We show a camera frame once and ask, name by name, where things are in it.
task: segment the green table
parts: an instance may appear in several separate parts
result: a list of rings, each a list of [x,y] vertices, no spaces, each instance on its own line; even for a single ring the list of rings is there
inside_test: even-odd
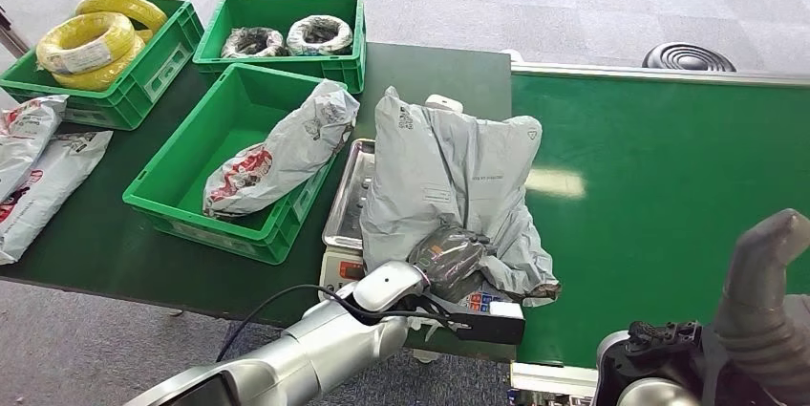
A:
[[[462,99],[468,112],[482,118],[510,116],[505,54],[370,43],[367,66],[354,139],[374,137],[374,106],[390,85],[409,101],[423,102],[437,93]],[[206,88],[196,67],[186,66],[136,131],[114,133],[93,174],[65,202],[22,260],[0,267],[0,277],[226,318],[245,316],[283,288],[317,283],[325,249],[321,234],[348,150],[338,156],[288,259],[277,267],[159,233],[121,201],[126,186]],[[83,130],[83,126],[65,124],[61,130]],[[300,292],[271,306],[261,320],[289,325],[316,301],[314,292]],[[416,334],[412,341],[432,350],[497,359],[508,359],[515,352],[513,347],[460,344],[451,334],[439,334],[430,344]]]
[[[632,320],[711,319],[736,236],[786,206],[810,213],[806,84],[549,68],[510,78],[504,54],[370,44],[356,138],[373,137],[373,107],[389,85],[408,101],[438,93],[481,118],[531,115],[544,126],[526,200],[564,289],[559,302],[525,310],[521,362],[589,367],[602,337]],[[115,133],[91,177],[0,276],[228,318],[315,283],[345,152],[278,267],[160,234],[121,202],[204,90],[186,67],[137,131]],[[793,291],[810,288],[808,272],[806,257],[790,269]],[[287,325],[314,302],[305,293],[281,300],[262,320]],[[495,359],[513,352],[441,332],[409,344]]]
[[[512,98],[543,125],[526,203],[563,282],[520,361],[593,367],[633,320],[711,321],[737,236],[810,214],[808,80],[516,66]],[[788,286],[810,292],[810,254]]]

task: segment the round black vent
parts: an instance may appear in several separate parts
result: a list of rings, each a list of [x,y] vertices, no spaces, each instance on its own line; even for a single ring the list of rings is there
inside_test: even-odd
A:
[[[644,57],[642,67],[650,69],[736,72],[734,64],[723,54],[689,43],[664,43]]]

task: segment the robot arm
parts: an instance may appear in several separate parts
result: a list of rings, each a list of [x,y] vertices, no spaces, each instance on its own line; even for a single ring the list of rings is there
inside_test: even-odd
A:
[[[337,294],[365,313],[403,305],[415,309],[419,305],[437,311],[437,318],[461,338],[520,342],[525,323],[522,314],[460,309],[430,297],[429,286],[419,269],[394,261]],[[520,306],[511,306],[506,313],[514,312],[514,308],[520,311]],[[406,316],[371,318],[328,299],[307,310],[298,323],[270,344],[233,360],[187,370],[125,406],[306,404],[396,353],[405,343],[408,328]]]

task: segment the green plastic crate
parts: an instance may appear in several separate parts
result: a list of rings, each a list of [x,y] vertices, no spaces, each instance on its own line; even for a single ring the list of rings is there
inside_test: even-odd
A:
[[[34,50],[0,75],[0,86],[18,102],[67,94],[65,120],[131,131],[143,122],[182,67],[194,55],[203,25],[191,2],[149,0],[168,20],[106,91],[63,88],[45,70],[36,70]]]
[[[263,263],[283,262],[334,162],[262,211],[234,222],[203,215],[205,180],[263,141],[321,79],[233,64],[124,191],[160,231]]]
[[[295,21],[313,14],[329,14],[352,26],[352,54],[319,56],[220,57],[225,40],[237,27],[271,27],[287,38]],[[300,75],[328,78],[346,84],[350,93],[363,92],[366,73],[366,19],[363,0],[222,0],[214,11],[194,63],[209,81],[235,63],[258,65]]]

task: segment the stainless steel tray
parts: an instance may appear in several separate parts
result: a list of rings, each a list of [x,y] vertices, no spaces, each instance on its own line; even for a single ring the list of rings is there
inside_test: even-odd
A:
[[[374,173],[374,140],[357,139],[352,142],[340,186],[331,205],[330,216],[324,227],[324,244],[363,250],[360,233],[360,210]]]

